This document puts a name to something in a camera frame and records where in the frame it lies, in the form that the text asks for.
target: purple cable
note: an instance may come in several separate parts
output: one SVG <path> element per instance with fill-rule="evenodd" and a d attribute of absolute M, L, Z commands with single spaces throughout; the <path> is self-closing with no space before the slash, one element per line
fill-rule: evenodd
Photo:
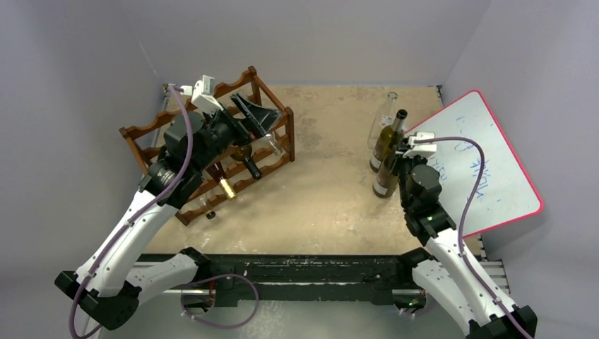
<path fill-rule="evenodd" d="M 234 274 L 234 273 L 215 275 L 212 278 L 192 282 L 185 286 L 191 287 L 191 286 L 195 286 L 195 285 L 201 285 L 204 283 L 209 283 L 210 281 L 213 281 L 213 280 L 222 279 L 222 278 L 226 278 L 226 277 L 239 278 L 239 279 L 245 281 L 251 287 L 251 289 L 254 291 L 254 296 L 256 297 L 256 302 L 254 303 L 254 309 L 251 311 L 251 314 L 247 317 L 247 319 L 243 320 L 240 323 L 236 323 L 235 325 L 222 325 L 220 323 L 213 323 L 211 321 L 207 321 L 202 318 L 198 318 L 198 317 L 194 316 L 193 314 L 189 313 L 189 311 L 187 311 L 187 309 L 185 308 L 185 305 L 183 304 L 183 295 L 181 295 L 181 309 L 183 310 L 183 313 L 186 316 L 188 316 L 191 320 L 195 320 L 195 321 L 198 321 L 199 323 L 203 323 L 205 325 L 212 326 L 214 328 L 219 328 L 221 330 L 232 330 L 233 328 L 238 328 L 238 327 L 241 327 L 241 326 L 245 325 L 246 323 L 248 323 L 256 315 L 256 312 L 258 311 L 259 296 L 258 296 L 258 290 L 256 289 L 256 286 L 253 283 L 251 283 L 251 281 L 249 281 L 249 279 L 244 277 L 243 275 Z"/>
<path fill-rule="evenodd" d="M 112 247 L 114 247 L 114 244 L 116 244 L 117 241 L 119 241 L 120 237 L 123 235 L 123 233 L 125 233 L 127 228 L 134 226 L 134 222 L 135 222 L 135 220 L 137 220 L 137 218 L 139 218 L 152 205 L 157 203 L 160 199 L 164 198 L 164 196 L 166 194 L 168 194 L 170 191 L 173 190 L 173 188 L 179 183 L 179 181 L 181 181 L 181 178 L 183 177 L 183 174 L 187 170 L 187 167 L 189 166 L 189 162 L 191 161 L 191 151 L 194 146 L 194 133 L 193 133 L 193 130 L 191 129 L 191 121 L 189 120 L 189 115 L 187 114 L 185 105 L 183 105 L 183 101 L 181 100 L 181 97 L 179 96 L 179 93 L 177 92 L 178 89 L 175 90 L 172 87 L 172 85 L 169 85 L 168 88 L 169 88 L 170 92 L 173 94 L 174 98 L 179 103 L 179 106 L 181 107 L 181 113 L 183 114 L 183 120 L 185 121 L 185 129 L 187 132 L 187 153 L 185 154 L 185 160 L 183 161 L 183 165 L 181 166 L 180 171 L 174 177 L 174 179 L 169 184 L 169 186 L 167 186 L 167 188 L 164 191 L 160 192 L 160 194 L 158 194 L 152 201 L 150 201 L 144 207 L 140 208 L 137 212 L 135 212 L 127 220 L 127 222 L 125 222 L 124 225 L 121 228 L 119 228 L 117 233 L 115 233 L 114 236 L 108 241 L 108 244 L 106 244 L 106 246 L 100 252 L 100 254 L 97 255 L 97 258 L 95 259 L 92 266 L 90 267 L 90 270 L 88 271 L 88 276 L 86 276 L 83 279 L 83 281 L 81 281 L 81 284 L 79 285 L 79 288 L 77 289 L 77 292 L 75 293 L 75 297 L 73 297 L 73 304 L 71 304 L 71 312 L 69 313 L 69 332 L 71 333 L 71 337 L 73 337 L 73 339 L 87 339 L 87 338 L 91 337 L 92 335 L 94 335 L 94 333 L 96 333 L 98 330 L 100 330 L 102 328 L 101 325 L 98 325 L 93 330 L 91 330 L 89 333 L 87 333 L 85 335 L 77 334 L 77 330 L 75 329 L 75 313 L 77 312 L 77 305 L 79 305 L 79 299 L 81 298 L 81 294 L 83 293 L 83 290 L 88 286 L 88 283 L 90 282 L 91 278 L 93 277 L 95 271 L 97 270 L 98 267 L 100 267 L 102 260 L 104 260 L 104 258 L 108 254 L 108 252 L 112 249 Z"/>
<path fill-rule="evenodd" d="M 464 237 L 464 222 L 466 219 L 466 213 L 468 212 L 468 208 L 470 207 L 470 204 L 472 203 L 472 200 L 474 199 L 474 194 L 476 193 L 476 188 L 478 188 L 478 184 L 480 183 L 480 180 L 482 179 L 482 170 L 484 169 L 484 166 L 485 166 L 485 153 L 482 151 L 482 148 L 480 147 L 480 145 L 478 143 L 476 143 L 476 141 L 469 139 L 469 138 L 464 138 L 461 136 L 447 136 L 447 137 L 442 137 L 442 138 L 416 140 L 415 143 L 436 143 L 438 141 L 465 141 L 466 143 L 470 143 L 474 147 L 476 147 L 476 149 L 478 150 L 478 153 L 480 154 L 480 170 L 478 171 L 478 176 L 476 176 L 476 180 L 474 181 L 474 187 L 472 188 L 472 192 L 470 192 L 470 196 L 468 197 L 468 200 L 466 201 L 464 211 L 462 212 L 462 217 L 460 218 L 460 225 L 458 226 L 458 248 L 460 250 L 460 253 L 463 253 L 464 252 L 464 243 L 461 240 Z M 522 328 L 522 326 L 520 326 L 520 324 L 518 323 L 518 321 L 516 321 L 514 316 L 511 315 L 511 312 L 507 309 L 507 307 L 504 305 L 504 303 L 497 299 L 497 294 L 495 293 L 495 291 L 476 272 L 476 270 L 472 266 L 472 263 L 470 262 L 470 259 L 468 259 L 467 256 L 462 256 L 462 258 L 464 259 L 464 263 L 468 267 L 468 270 L 470 270 L 470 272 L 474 275 L 474 278 L 476 278 L 476 280 L 478 280 L 478 282 L 484 287 L 484 289 L 487 290 L 487 292 L 491 295 L 493 300 L 496 300 L 496 303 L 497 303 L 497 305 L 499 305 L 499 308 L 502 309 L 502 311 L 506 314 L 506 316 L 511 321 L 511 323 L 514 325 L 514 327 L 516 329 L 518 329 L 520 334 L 522 334 L 522 336 L 526 339 L 533 339 L 533 337 L 530 336 L 530 334 L 528 334 L 528 332 L 526 332 L 524 330 L 524 328 Z"/>

